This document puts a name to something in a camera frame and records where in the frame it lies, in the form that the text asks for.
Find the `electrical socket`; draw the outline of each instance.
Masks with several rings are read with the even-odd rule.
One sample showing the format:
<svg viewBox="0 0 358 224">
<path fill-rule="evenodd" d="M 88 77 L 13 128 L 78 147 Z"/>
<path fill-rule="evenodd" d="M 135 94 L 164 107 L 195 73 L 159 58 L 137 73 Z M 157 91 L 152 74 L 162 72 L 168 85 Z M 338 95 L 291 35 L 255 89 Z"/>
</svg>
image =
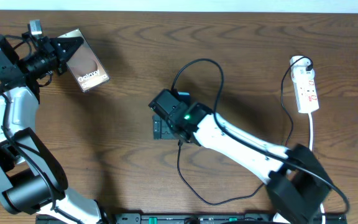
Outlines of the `electrical socket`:
<svg viewBox="0 0 358 224">
<path fill-rule="evenodd" d="M 292 57 L 290 65 L 301 57 Z M 299 113 L 311 113 L 319 108 L 314 82 L 314 69 L 306 71 L 306 67 L 310 63 L 309 59 L 303 58 L 291 67 L 291 79 L 295 89 L 296 105 Z"/>
</svg>

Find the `white power strip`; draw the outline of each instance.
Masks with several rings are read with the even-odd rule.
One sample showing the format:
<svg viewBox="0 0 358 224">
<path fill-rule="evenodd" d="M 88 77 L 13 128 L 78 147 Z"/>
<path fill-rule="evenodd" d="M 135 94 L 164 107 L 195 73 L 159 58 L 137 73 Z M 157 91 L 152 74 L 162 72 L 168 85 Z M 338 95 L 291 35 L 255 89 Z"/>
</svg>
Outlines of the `white power strip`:
<svg viewBox="0 0 358 224">
<path fill-rule="evenodd" d="M 290 65 L 301 57 L 292 57 Z M 306 71 L 310 63 L 309 59 L 303 58 L 291 67 L 291 79 L 295 89 L 296 105 L 299 113 L 311 113 L 319 108 L 314 83 L 314 69 Z"/>
</svg>

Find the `wood grain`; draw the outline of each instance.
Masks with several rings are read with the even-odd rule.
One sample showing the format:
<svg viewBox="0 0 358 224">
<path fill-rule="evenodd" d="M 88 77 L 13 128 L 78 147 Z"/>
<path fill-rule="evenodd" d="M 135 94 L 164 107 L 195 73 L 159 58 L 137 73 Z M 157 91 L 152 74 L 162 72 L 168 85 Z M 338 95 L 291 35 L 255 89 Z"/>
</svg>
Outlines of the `wood grain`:
<svg viewBox="0 0 358 224">
<path fill-rule="evenodd" d="M 280 80 L 292 55 L 315 64 L 320 109 L 313 113 L 315 149 L 332 180 L 349 197 L 358 223 L 358 15 L 0 11 L 0 34 L 19 35 L 41 19 L 55 37 L 80 28 L 111 81 L 82 93 L 69 73 L 41 91 L 37 135 L 63 166 L 70 186 L 112 212 L 234 213 L 272 210 L 267 194 L 219 207 L 198 200 L 176 172 L 175 141 L 153 141 L 148 103 L 190 60 L 208 57 L 226 74 L 218 110 L 231 123 L 281 144 L 290 129 L 280 107 Z M 177 87 L 212 106 L 219 76 L 200 63 Z M 292 82 L 285 103 L 295 120 L 290 144 L 308 143 L 308 118 L 296 111 Z M 247 195 L 260 184 L 225 156 L 186 145 L 181 167 L 207 200 Z M 329 212 L 343 208 L 331 193 Z M 0 205 L 0 223 L 33 223 Z"/>
</svg>

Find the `wooden table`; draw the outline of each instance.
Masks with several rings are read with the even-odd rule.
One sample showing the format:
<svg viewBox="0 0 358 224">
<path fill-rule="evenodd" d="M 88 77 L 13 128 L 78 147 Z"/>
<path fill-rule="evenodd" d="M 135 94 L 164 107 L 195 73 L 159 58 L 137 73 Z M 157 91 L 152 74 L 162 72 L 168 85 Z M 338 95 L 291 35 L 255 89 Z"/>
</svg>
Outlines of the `wooden table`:
<svg viewBox="0 0 358 224">
<path fill-rule="evenodd" d="M 358 223 L 358 15 L 0 11 L 0 34 L 20 35 L 31 19 L 40 19 L 49 37 L 80 28 L 111 76 L 82 93 L 66 73 L 40 94 L 37 135 L 81 194 L 112 212 L 273 211 L 264 189 L 218 207 L 196 198 L 177 174 L 176 141 L 153 140 L 147 105 L 184 64 L 213 58 L 226 75 L 219 112 L 247 132 L 282 144 L 290 122 L 280 107 L 280 81 L 290 57 L 299 54 L 311 57 L 316 70 L 314 153 L 349 197 L 349 223 Z M 200 63 L 177 87 L 212 106 L 219 81 L 214 66 Z M 290 145 L 307 145 L 308 117 L 297 113 L 289 78 L 284 92 L 295 121 Z M 211 202 L 250 194 L 260 184 L 222 154 L 194 145 L 184 147 L 181 168 Z M 343 202 L 333 192 L 324 206 L 340 211 Z M 1 223 L 34 218 L 10 215 L 0 205 Z"/>
</svg>

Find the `white wall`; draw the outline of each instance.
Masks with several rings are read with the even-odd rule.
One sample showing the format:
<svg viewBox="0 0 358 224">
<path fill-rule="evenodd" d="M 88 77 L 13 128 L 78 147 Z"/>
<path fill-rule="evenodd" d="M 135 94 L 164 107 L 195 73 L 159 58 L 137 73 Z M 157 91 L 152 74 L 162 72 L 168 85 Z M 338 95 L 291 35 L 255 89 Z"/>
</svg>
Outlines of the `white wall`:
<svg viewBox="0 0 358 224">
<path fill-rule="evenodd" d="M 358 13 L 358 0 L 0 0 L 0 9 Z"/>
</svg>

